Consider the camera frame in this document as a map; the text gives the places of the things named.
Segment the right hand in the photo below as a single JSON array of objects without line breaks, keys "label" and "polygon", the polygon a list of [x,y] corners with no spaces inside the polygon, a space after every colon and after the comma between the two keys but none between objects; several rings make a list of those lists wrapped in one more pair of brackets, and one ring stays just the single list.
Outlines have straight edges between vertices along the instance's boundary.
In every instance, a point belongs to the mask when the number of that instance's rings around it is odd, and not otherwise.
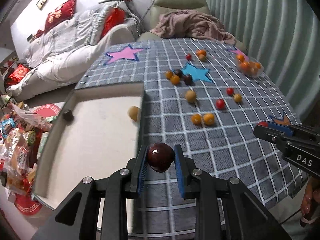
[{"label": "right hand", "polygon": [[304,228],[309,224],[313,224],[319,219],[319,215],[315,215],[319,207],[319,179],[311,177],[306,185],[300,210],[302,217],[300,225]]}]

